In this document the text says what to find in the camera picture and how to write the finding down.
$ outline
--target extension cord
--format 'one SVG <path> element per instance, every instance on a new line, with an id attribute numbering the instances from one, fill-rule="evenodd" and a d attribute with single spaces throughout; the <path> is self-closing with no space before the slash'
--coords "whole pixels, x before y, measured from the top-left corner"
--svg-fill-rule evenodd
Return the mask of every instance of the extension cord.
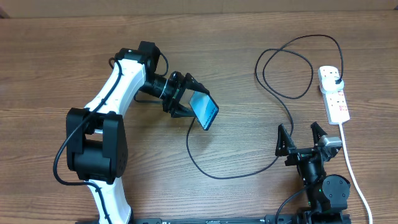
<path id="1" fill-rule="evenodd" d="M 343 132 L 343 123 L 349 120 L 349 113 L 347 102 L 344 96 L 343 88 L 344 82 L 336 83 L 335 80 L 339 79 L 340 75 L 338 69 L 332 66 L 322 66 L 318 69 L 318 77 L 320 83 L 320 90 L 325 103 L 326 115 L 328 116 L 329 124 L 338 124 L 340 128 L 341 141 L 343 142 L 344 157 L 346 159 L 349 174 L 353 180 L 355 189 L 361 197 L 366 211 L 369 216 L 369 224 L 373 224 L 373 217 L 371 209 L 366 201 L 361 189 L 356 182 L 354 172 L 349 163 L 348 152 L 346 147 L 346 140 Z"/>

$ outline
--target robotic arm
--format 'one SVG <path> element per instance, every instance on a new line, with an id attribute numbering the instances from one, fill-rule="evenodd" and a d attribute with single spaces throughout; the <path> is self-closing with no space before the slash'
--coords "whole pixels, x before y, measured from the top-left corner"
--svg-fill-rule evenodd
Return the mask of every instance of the robotic arm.
<path id="1" fill-rule="evenodd" d="M 115 55 L 123 75 L 106 103 L 92 118 L 78 128 L 67 144 L 68 168 L 75 171 L 80 180 L 91 182 L 101 188 L 109 218 L 113 224 L 133 221 L 132 210 L 124 196 L 121 176 L 127 164 L 127 141 L 123 117 L 140 90 L 162 100 L 163 110 L 171 117 L 194 117 L 195 113 L 179 101 L 186 89 L 209 95 L 209 91 L 189 73 L 183 76 L 173 72 L 169 79 L 155 73 L 160 50 L 155 43 L 141 42 L 138 50 L 121 49 Z M 67 136 L 93 111 L 109 93 L 119 75 L 119 66 L 113 72 L 98 95 L 85 109 L 72 108 L 67 114 Z M 89 140 L 86 134 L 102 134 L 102 141 Z M 99 211 L 95 223 L 108 224 L 101 199 L 96 189 L 89 186 Z"/>

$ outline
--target white power strip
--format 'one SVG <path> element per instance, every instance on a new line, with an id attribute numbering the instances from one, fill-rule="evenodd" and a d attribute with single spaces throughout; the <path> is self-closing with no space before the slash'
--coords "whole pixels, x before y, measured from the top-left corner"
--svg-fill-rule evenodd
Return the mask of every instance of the white power strip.
<path id="1" fill-rule="evenodd" d="M 344 82 L 336 84 L 336 80 L 340 78 L 338 69 L 332 66 L 322 66 L 318 69 L 318 78 L 320 83 L 320 89 L 325 102 L 326 114 L 328 116 L 329 124 L 338 124 L 340 128 L 341 140 L 343 142 L 344 157 L 346 159 L 348 172 L 353 180 L 355 189 L 358 191 L 361 197 L 366 211 L 368 211 L 369 224 L 373 224 L 373 217 L 371 209 L 366 201 L 361 189 L 356 182 L 354 172 L 349 163 L 346 139 L 343 132 L 343 123 L 349 120 L 349 113 L 346 98 L 344 96 L 343 88 Z"/>

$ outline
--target table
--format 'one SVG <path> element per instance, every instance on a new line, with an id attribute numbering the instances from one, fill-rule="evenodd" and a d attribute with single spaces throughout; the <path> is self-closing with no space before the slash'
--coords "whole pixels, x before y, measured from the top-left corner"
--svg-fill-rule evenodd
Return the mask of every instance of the table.
<path id="1" fill-rule="evenodd" d="M 354 173 L 375 223 L 396 223 L 397 21 L 396 11 L 0 19 L 0 222 L 73 223 L 98 216 L 88 188 L 60 185 L 52 164 L 65 139 L 66 113 L 99 92 L 111 73 L 107 60 L 120 48 L 155 42 L 170 71 L 190 72 L 210 90 L 220 113 L 209 131 L 194 126 L 190 147 L 202 169 L 227 176 L 268 165 L 277 126 L 290 128 L 283 107 L 255 82 L 259 54 L 300 35 L 328 34 L 340 43 L 345 59 L 351 115 L 345 132 Z M 303 98 L 283 99 L 295 120 L 297 147 L 310 147 L 314 121 L 338 135 L 338 127 L 327 123 L 316 70 L 340 69 L 340 57 L 334 43 L 321 37 L 299 40 L 289 49 L 315 69 Z M 158 71 L 164 69 L 160 60 Z M 310 80 L 307 63 L 290 54 L 278 54 L 266 72 L 269 83 L 286 95 L 299 95 Z M 135 217 L 261 217 L 302 188 L 296 168 L 285 167 L 283 158 L 244 179 L 204 176 L 185 147 L 190 122 L 171 119 L 159 105 L 131 104 L 124 118 L 129 159 L 123 182 Z M 351 180 L 343 153 L 325 169 Z M 65 180 L 78 180 L 65 155 L 58 171 Z M 306 203 L 301 195 L 282 213 Z M 367 223 L 353 186 L 348 206 L 353 223 Z"/>

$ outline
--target wooden surface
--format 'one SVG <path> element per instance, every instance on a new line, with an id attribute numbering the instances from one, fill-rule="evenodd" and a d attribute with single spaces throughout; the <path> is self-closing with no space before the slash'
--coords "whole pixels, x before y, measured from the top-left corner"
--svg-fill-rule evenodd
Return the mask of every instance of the wooden surface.
<path id="1" fill-rule="evenodd" d="M 0 0 L 11 18 L 367 11 L 397 5 L 398 0 Z"/>
<path id="2" fill-rule="evenodd" d="M 207 16 L 88 17 L 0 20 L 0 223 L 73 223 L 97 217 L 87 187 L 60 185 L 53 158 L 65 139 L 71 107 L 91 101 L 108 79 L 108 58 L 122 47 L 152 41 L 170 71 L 190 72 L 210 90 L 220 113 L 207 132 L 196 124 L 193 156 L 208 173 L 246 174 L 274 159 L 277 126 L 289 121 L 281 105 L 254 80 L 254 64 L 268 48 L 306 34 L 328 34 L 341 45 L 351 120 L 345 124 L 351 163 L 375 223 L 398 219 L 398 13 L 302 12 Z M 316 70 L 340 67 L 332 41 L 314 37 L 290 50 Z M 159 63 L 159 71 L 165 68 Z M 299 95 L 310 79 L 300 58 L 280 54 L 267 68 L 269 83 Z M 312 145 L 310 124 L 329 134 L 318 78 L 299 100 L 284 100 L 298 147 Z M 171 119 L 158 105 L 132 103 L 124 119 L 129 161 L 123 175 L 136 217 L 261 217 L 302 187 L 295 167 L 279 159 L 268 171 L 244 179 L 213 180 L 192 164 L 185 148 L 191 119 Z M 328 174 L 350 180 L 339 153 Z M 62 156 L 59 173 L 77 180 Z M 286 205 L 292 213 L 305 196 Z M 348 200 L 353 223 L 367 223 L 354 187 Z"/>

